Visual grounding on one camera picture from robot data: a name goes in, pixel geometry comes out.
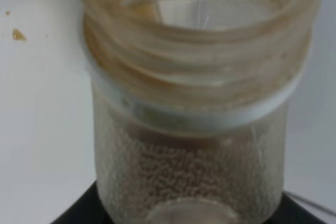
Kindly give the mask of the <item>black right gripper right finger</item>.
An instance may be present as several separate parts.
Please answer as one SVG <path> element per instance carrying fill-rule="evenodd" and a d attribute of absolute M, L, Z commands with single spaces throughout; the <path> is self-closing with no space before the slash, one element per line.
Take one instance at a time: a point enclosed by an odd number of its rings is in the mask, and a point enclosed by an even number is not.
<path fill-rule="evenodd" d="M 267 223 L 335 223 L 335 210 L 284 191 L 279 207 Z"/>

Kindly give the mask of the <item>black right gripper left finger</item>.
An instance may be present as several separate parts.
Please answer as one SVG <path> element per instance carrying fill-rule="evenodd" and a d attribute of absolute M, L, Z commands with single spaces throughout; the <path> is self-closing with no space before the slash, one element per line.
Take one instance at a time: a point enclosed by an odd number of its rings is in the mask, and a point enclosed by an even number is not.
<path fill-rule="evenodd" d="M 84 194 L 52 224 L 113 224 L 98 197 L 93 183 Z"/>

